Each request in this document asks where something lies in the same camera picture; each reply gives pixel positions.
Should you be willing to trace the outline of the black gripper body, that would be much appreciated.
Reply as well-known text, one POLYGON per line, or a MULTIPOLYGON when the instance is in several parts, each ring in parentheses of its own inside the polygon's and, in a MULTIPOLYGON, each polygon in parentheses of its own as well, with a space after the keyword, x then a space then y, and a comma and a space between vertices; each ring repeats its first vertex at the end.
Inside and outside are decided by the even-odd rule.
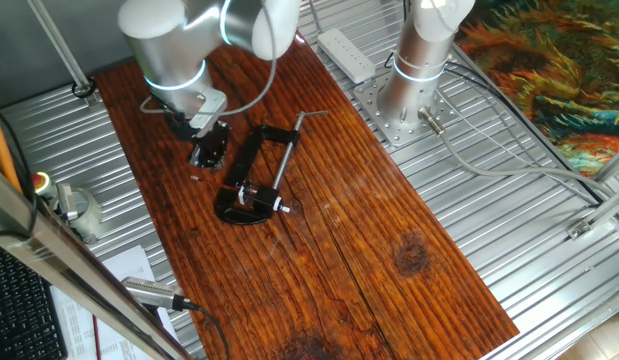
POLYGON ((214 152, 226 153, 230 131, 231 127, 227 123, 218 121, 204 136, 192 139, 193 149, 190 154, 206 154, 210 163, 214 152))

